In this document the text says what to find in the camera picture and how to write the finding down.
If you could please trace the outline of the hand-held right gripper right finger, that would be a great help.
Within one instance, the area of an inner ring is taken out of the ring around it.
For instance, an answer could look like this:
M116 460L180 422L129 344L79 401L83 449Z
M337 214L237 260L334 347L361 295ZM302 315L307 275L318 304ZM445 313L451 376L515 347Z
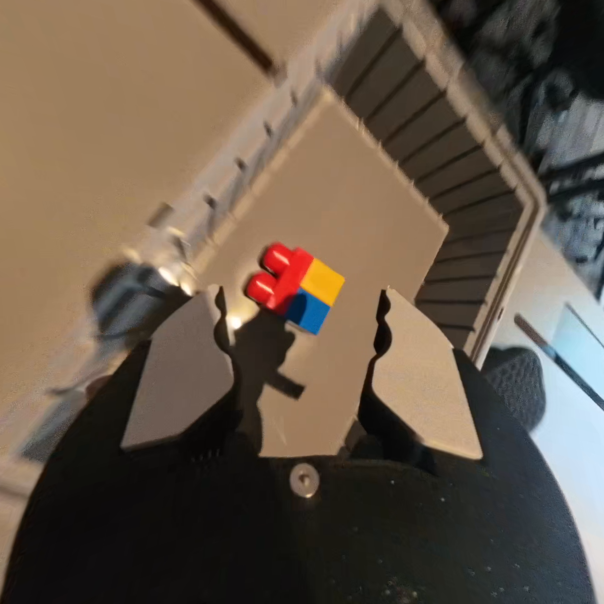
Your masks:
M440 329L395 289L381 292L361 427L388 460L436 451L480 460L483 449L457 366Z

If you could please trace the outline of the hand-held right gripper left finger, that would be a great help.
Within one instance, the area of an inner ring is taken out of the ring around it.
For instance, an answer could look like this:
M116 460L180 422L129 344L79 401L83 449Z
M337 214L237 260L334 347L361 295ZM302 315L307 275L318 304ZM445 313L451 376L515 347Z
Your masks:
M223 287L211 284L155 330L120 443L122 450L140 450L187 436L232 389L232 361L215 334L224 310Z

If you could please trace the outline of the blue one-stud toy block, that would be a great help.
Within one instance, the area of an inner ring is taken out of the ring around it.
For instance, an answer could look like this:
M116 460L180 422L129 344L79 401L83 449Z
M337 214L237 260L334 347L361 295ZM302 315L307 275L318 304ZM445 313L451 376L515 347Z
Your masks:
M316 336L330 310L329 304L300 287L291 296L283 317L299 329Z

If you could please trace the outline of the red two-stud toy block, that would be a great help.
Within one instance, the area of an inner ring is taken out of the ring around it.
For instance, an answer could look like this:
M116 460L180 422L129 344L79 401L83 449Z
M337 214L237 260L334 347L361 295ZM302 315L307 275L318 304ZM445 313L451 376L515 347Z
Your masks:
M314 259L303 248L272 243L261 256L261 270L247 281L244 294L262 308L286 316Z

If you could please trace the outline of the yellow one-stud toy block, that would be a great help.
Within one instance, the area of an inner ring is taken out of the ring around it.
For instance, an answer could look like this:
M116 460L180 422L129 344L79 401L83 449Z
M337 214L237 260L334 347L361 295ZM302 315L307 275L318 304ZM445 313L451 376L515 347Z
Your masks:
M309 265L300 288L327 306L333 306L345 283L345 278L314 258Z

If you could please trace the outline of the dark grey blurred object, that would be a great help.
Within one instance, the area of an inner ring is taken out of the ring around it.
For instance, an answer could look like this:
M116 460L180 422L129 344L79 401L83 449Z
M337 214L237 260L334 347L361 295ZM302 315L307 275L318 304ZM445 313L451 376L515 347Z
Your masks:
M191 299L192 294L153 265L118 263L90 290L95 339L99 343L125 341L133 346L149 338Z

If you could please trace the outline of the black textured rounded object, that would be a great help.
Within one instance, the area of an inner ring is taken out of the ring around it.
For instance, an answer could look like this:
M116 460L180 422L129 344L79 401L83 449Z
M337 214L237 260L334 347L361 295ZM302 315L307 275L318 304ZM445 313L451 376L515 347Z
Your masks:
M539 356L525 347L491 347L481 373L512 416L528 433L533 432L547 408Z

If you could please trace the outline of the dark thin rod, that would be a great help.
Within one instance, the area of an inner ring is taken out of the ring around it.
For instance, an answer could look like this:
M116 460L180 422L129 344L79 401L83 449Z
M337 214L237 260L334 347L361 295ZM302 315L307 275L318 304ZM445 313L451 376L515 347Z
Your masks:
M556 366L558 366L575 385L588 396L601 410L603 410L603 397L600 396L581 377L566 360L555 350L555 348L519 313L514 316L515 325L535 344Z

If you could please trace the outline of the grey flat board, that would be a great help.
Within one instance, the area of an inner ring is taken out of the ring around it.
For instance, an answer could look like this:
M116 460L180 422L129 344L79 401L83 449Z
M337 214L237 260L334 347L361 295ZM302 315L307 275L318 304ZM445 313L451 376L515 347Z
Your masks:
M413 301L448 225L354 115L321 89L301 124L220 225L199 284L223 287L248 332L243 365L260 394L242 431L263 457L333 455L355 419L374 357L381 291ZM345 279L318 335L283 324L243 294L269 244L300 247Z

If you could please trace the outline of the black patterned cloth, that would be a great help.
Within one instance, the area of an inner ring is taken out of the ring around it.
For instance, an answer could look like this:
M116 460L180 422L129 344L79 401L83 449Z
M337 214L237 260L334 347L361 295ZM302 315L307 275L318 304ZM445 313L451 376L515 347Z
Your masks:
M479 84L499 110L547 193L544 229L588 289L603 292L603 152L568 152L579 99L603 108L603 1L433 1Z

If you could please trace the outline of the grey frame with dark slats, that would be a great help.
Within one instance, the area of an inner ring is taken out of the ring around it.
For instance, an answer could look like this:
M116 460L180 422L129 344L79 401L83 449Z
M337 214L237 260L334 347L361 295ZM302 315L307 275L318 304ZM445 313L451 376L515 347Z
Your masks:
M545 192L429 1L356 1L330 83L449 227L416 305L481 367Z

